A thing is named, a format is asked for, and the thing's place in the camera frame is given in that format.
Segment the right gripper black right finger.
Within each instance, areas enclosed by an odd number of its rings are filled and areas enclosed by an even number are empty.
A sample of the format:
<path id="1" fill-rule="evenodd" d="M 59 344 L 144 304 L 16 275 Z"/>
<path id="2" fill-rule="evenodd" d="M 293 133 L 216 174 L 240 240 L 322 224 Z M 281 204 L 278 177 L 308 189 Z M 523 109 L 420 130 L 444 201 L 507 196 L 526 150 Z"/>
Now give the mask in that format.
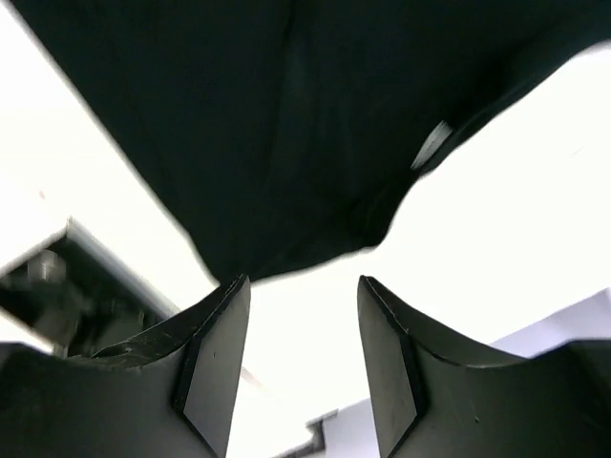
<path id="1" fill-rule="evenodd" d="M 362 277 L 357 308 L 384 457 L 606 457 L 610 343 L 534 358 L 477 342 Z"/>

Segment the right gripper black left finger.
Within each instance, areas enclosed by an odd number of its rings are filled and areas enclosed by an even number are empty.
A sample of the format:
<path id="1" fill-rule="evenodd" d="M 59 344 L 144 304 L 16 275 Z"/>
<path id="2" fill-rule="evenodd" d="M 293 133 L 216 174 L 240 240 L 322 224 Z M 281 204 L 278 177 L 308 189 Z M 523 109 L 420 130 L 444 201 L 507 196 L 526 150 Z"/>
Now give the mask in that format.
<path id="1" fill-rule="evenodd" d="M 248 326 L 240 276 L 93 357 L 1 347 L 5 457 L 222 457 Z"/>

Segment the black t shirt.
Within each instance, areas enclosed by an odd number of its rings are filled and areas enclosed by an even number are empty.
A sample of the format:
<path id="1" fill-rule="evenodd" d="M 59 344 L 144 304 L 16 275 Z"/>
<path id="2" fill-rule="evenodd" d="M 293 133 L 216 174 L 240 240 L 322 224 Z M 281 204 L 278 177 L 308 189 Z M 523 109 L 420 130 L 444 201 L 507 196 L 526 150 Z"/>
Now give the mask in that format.
<path id="1" fill-rule="evenodd" d="M 381 243 L 404 195 L 575 54 L 606 1 L 17 1 L 212 276 Z"/>

